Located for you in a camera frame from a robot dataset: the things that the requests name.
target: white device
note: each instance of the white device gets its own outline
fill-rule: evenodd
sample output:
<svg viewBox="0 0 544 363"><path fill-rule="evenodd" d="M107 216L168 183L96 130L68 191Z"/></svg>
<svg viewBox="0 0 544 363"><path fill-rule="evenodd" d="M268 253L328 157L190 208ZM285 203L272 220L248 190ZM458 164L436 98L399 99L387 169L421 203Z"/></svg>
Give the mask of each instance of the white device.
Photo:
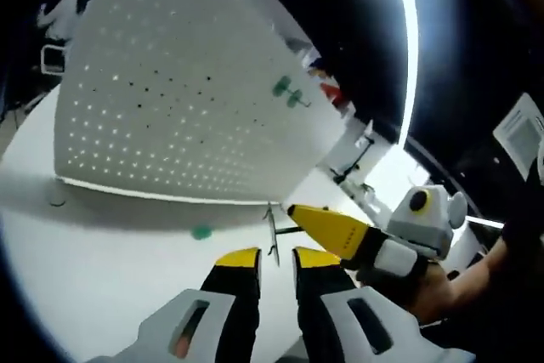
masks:
<svg viewBox="0 0 544 363"><path fill-rule="evenodd" d="M386 231L421 255L444 259L453 230L463 225L467 212L461 192L450 198L442 185L413 187L393 212Z"/></svg>

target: white tabletop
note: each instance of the white tabletop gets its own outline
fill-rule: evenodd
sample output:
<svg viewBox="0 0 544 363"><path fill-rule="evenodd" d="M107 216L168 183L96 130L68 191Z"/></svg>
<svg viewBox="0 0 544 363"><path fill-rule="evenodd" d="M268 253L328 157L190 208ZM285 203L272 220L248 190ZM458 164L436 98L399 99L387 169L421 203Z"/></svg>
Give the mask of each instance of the white tabletop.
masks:
<svg viewBox="0 0 544 363"><path fill-rule="evenodd" d="M291 248L318 247L304 233L279 237L281 267L266 257L260 206L171 203L115 196L54 180L55 89L26 118L0 163L3 245L15 281L42 329L75 361L114 355L140 322L185 288L199 288L229 251L263 249L261 322L252 361L274 361L298 339ZM66 203L52 207L49 198ZM319 171L287 202L330 206L369 221ZM292 221L277 212L278 228ZM213 227L209 239L190 231Z"/></svg>

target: green object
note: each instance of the green object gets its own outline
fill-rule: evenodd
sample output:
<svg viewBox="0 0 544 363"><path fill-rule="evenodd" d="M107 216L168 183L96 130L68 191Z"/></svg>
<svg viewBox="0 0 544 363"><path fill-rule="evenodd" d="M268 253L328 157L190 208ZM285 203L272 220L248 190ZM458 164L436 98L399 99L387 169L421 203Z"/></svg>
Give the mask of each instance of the green object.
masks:
<svg viewBox="0 0 544 363"><path fill-rule="evenodd" d="M213 229L207 225L199 225L195 227L190 234L195 240L206 240L212 236Z"/></svg>
<svg viewBox="0 0 544 363"><path fill-rule="evenodd" d="M277 84L275 84L274 88L272 89L272 94L275 97L280 97L287 89L289 89L289 85L291 85L291 78L288 76L283 76Z"/></svg>
<svg viewBox="0 0 544 363"><path fill-rule="evenodd" d="M302 98L302 96L303 96L303 92L300 89L298 89L297 91L292 93L289 99L287 100L287 106L289 108L294 108L300 102L300 99Z"/></svg>

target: pegboard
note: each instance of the pegboard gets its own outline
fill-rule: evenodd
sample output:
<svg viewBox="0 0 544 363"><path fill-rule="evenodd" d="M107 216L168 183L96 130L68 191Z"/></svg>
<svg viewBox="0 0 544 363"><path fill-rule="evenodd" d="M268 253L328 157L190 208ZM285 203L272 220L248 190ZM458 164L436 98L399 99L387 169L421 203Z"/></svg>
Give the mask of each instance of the pegboard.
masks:
<svg viewBox="0 0 544 363"><path fill-rule="evenodd" d="M285 76L303 103L274 95ZM344 129L244 0L93 0L60 88L54 165L132 192L280 201Z"/></svg>

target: chair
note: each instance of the chair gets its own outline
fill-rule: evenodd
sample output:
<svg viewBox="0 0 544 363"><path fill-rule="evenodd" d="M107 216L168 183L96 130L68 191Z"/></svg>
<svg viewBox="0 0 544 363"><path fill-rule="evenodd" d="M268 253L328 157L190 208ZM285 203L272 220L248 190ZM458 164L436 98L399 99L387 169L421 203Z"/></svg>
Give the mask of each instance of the chair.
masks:
<svg viewBox="0 0 544 363"><path fill-rule="evenodd" d="M48 64L46 62L46 51L52 50L49 54L58 54L58 56L50 57L50 61ZM65 47L63 46L57 46L54 44L46 44L42 47L42 50L40 52L40 71L42 74L47 76L57 76L62 77L65 73L65 67L64 67L64 59L65 59Z"/></svg>

